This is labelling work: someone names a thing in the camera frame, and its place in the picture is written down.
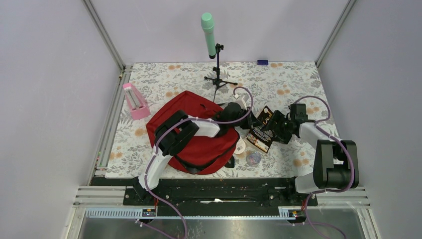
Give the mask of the white oval card package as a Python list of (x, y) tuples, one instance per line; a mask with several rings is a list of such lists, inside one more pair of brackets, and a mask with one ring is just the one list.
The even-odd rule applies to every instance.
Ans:
[(245, 149), (246, 149), (246, 143), (242, 138), (240, 138), (236, 143), (234, 154), (236, 155), (242, 154), (245, 151)]

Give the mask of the black microphone tripod stand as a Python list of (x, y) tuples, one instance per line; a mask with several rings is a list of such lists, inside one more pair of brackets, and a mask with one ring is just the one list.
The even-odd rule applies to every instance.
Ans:
[(224, 49), (224, 46), (217, 43), (215, 45), (215, 51), (216, 51), (216, 67), (213, 67), (213, 71), (216, 73), (216, 77), (215, 78), (210, 78), (210, 77), (204, 77), (204, 80), (209, 80), (212, 82), (212, 84), (215, 86), (215, 90), (214, 90), (214, 96), (213, 96), (213, 102), (215, 101), (215, 97), (216, 97), (216, 93), (217, 91), (222, 88), (223, 86), (227, 85), (227, 84), (231, 84), (234, 86), (237, 86), (238, 83), (235, 82), (229, 82), (229, 81), (224, 81), (220, 78), (220, 63), (219, 63), (219, 54), (220, 52)]

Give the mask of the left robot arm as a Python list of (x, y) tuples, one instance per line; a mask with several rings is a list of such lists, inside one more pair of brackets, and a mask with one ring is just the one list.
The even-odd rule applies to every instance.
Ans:
[(225, 167), (240, 139), (236, 127), (252, 129), (262, 123), (250, 109), (231, 102), (225, 108), (198, 104), (188, 110), (167, 109), (147, 124), (153, 154), (134, 185), (144, 205), (154, 200), (153, 189), (167, 165), (193, 175), (213, 174)]

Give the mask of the mint green microphone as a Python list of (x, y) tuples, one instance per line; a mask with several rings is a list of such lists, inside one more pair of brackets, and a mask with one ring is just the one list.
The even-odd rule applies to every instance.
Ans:
[(208, 55), (210, 59), (216, 56), (216, 43), (214, 38), (214, 18), (209, 12), (205, 12), (201, 16), (201, 27), (205, 34)]

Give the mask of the clear round plastic container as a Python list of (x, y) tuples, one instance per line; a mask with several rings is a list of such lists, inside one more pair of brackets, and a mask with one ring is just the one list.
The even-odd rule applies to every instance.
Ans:
[(254, 151), (247, 155), (246, 157), (246, 163), (250, 167), (257, 167), (259, 163), (261, 162), (262, 156), (259, 152)]

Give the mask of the black book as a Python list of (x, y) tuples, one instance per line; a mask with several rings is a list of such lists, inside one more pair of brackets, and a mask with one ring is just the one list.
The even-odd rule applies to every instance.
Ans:
[(273, 111), (268, 106), (265, 106), (256, 117), (256, 120), (253, 121), (253, 128), (249, 130), (245, 138), (264, 153), (268, 153), (275, 138), (271, 130), (263, 130), (272, 116)]

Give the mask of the pink metronome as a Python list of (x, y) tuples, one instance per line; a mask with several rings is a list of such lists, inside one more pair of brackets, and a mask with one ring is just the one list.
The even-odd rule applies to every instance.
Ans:
[(122, 88), (133, 120), (144, 119), (151, 115), (146, 99), (132, 83), (123, 84)]

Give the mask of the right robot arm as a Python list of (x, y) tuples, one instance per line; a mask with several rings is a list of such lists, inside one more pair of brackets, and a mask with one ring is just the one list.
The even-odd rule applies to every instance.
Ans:
[(288, 203), (298, 205), (305, 193), (345, 192), (359, 184), (357, 145), (342, 140), (308, 118), (305, 104), (291, 104), (287, 115), (274, 111), (265, 121), (264, 131), (272, 131), (274, 140), (288, 144), (295, 135), (315, 149), (312, 173), (295, 178), (295, 186), (285, 192)]

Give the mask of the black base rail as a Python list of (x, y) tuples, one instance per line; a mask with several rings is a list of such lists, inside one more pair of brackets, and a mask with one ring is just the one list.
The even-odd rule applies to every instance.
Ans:
[(171, 203), (154, 202), (137, 178), (119, 180), (125, 206), (151, 206), (159, 216), (277, 216), (279, 207), (300, 209), (307, 195), (296, 192), (294, 179), (161, 179), (153, 193)]

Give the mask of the small blue block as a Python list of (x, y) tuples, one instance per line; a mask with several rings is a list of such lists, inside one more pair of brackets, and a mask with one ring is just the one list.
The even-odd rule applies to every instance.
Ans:
[(268, 60), (257, 60), (257, 65), (261, 65), (261, 66), (269, 65), (269, 61)]

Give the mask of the red backpack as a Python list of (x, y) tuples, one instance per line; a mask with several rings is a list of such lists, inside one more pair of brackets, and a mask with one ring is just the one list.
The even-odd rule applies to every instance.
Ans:
[[(159, 133), (168, 129), (165, 121), (173, 115), (180, 116), (179, 111), (192, 117), (225, 121), (218, 115), (223, 111), (221, 106), (193, 92), (184, 91), (166, 103), (147, 123), (151, 144), (159, 139)], [(238, 140), (239, 133), (231, 126), (223, 127), (216, 137), (195, 136), (168, 164), (190, 174), (213, 174), (232, 158)]]

